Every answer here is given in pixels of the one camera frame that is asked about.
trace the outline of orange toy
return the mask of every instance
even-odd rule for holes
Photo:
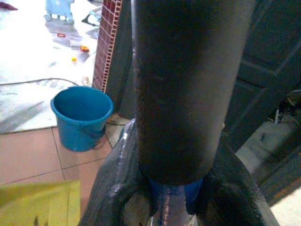
[[[80,46],[80,50],[82,52],[89,52],[89,48],[87,46]]]

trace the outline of brick wall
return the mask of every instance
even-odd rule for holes
[[[122,0],[103,0],[95,58],[93,87],[105,92]]]

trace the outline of yellow object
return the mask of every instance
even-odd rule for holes
[[[0,226],[76,226],[79,181],[0,187]]]
[[[82,52],[89,52],[90,50],[89,50],[89,47],[87,47],[87,46],[80,46],[80,50],[82,51]]]

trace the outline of black metal pipe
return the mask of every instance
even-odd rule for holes
[[[254,0],[132,0],[139,163],[184,185],[213,163]]]

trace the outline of bucket rim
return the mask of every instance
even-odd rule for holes
[[[75,120],[75,119],[71,119],[71,118],[68,118],[66,116],[64,116],[63,114],[61,114],[55,107],[55,104],[54,104],[54,99],[61,93],[61,92],[64,92],[68,89],[78,89],[78,88],[84,88],[84,89],[92,89],[92,90],[95,90],[95,91],[98,91],[100,92],[102,95],[105,95],[106,98],[109,100],[109,103],[110,103],[110,109],[109,111],[106,113],[106,115],[104,115],[103,117],[99,118],[99,119],[96,119],[96,120],[89,120],[89,121],[80,121],[80,120]],[[72,123],[72,124],[76,124],[76,125],[82,125],[82,126],[85,126],[85,125],[90,125],[90,124],[94,124],[94,123],[98,123],[98,122],[101,122],[101,121],[105,121],[107,120],[107,118],[109,118],[109,116],[112,114],[113,112],[113,102],[111,100],[111,98],[105,94],[104,92],[98,90],[98,89],[95,89],[95,88],[92,88],[92,87],[87,87],[87,86],[72,86],[72,87],[69,87],[67,89],[64,89],[62,91],[60,91],[59,93],[57,93],[55,95],[54,98],[51,99],[50,101],[50,106],[51,106],[51,109],[52,111],[54,112],[54,114],[60,118],[60,119],[64,119],[65,121],[69,122],[69,123]]]

